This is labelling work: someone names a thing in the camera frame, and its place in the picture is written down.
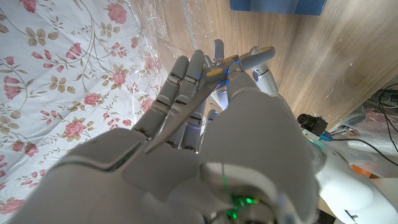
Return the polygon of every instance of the robotic hand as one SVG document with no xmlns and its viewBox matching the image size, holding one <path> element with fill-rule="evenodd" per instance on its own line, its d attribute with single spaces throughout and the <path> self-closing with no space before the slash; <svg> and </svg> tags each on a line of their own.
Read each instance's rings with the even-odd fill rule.
<svg viewBox="0 0 398 224">
<path fill-rule="evenodd" d="M 133 130 L 77 146 L 10 223 L 313 223 L 310 143 L 271 73 L 264 93 L 245 72 L 273 56 L 255 47 L 215 63 L 200 50 L 178 58 Z M 222 89 L 228 107 L 201 138 L 204 102 Z"/>
</svg>

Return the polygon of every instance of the blue object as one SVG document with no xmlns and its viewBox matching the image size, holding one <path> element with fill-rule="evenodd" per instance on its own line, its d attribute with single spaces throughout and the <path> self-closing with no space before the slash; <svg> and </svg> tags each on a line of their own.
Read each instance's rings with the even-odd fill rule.
<svg viewBox="0 0 398 224">
<path fill-rule="evenodd" d="M 327 131 L 323 132 L 323 134 L 321 136 L 319 136 L 319 138 L 324 140 L 324 141 L 333 141 L 333 137 Z"/>
<path fill-rule="evenodd" d="M 229 0 L 229 3 L 236 11 L 319 16 L 326 0 Z"/>
</svg>

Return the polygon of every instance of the scissor blade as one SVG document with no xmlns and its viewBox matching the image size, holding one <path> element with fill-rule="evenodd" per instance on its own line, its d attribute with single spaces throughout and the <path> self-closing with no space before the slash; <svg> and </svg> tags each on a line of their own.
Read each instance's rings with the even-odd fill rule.
<svg viewBox="0 0 398 224">
<path fill-rule="evenodd" d="M 149 142 L 144 152 L 148 153 L 166 142 L 171 135 L 181 126 L 182 123 L 186 122 L 187 118 L 194 112 L 198 106 L 207 99 L 207 97 L 214 91 L 218 86 L 219 81 L 213 81 L 204 84 L 204 86 L 197 91 L 192 99 L 183 106 L 183 109 L 178 113 L 178 116 L 174 117 L 172 122 L 165 126 L 158 136 Z"/>
</svg>

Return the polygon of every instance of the wooden surface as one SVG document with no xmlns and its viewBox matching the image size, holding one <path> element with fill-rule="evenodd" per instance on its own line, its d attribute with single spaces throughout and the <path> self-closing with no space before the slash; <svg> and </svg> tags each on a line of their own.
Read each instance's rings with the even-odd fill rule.
<svg viewBox="0 0 398 224">
<path fill-rule="evenodd" d="M 296 116 L 323 116 L 329 128 L 398 74 L 396 0 L 329 0 L 321 16 L 232 11 L 229 0 L 186 2 L 199 49 L 211 55 L 215 38 L 226 57 L 275 47 L 269 67 L 280 94 Z M 180 1 L 165 0 L 166 67 L 171 52 L 194 49 L 182 11 Z"/>
</svg>

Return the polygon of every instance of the floral fabric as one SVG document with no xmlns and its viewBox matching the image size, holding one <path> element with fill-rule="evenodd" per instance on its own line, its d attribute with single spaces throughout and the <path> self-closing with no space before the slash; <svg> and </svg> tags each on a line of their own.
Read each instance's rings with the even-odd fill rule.
<svg viewBox="0 0 398 224">
<path fill-rule="evenodd" d="M 123 0 L 0 2 L 0 223 L 70 149 L 131 128 L 165 78 Z"/>
</svg>

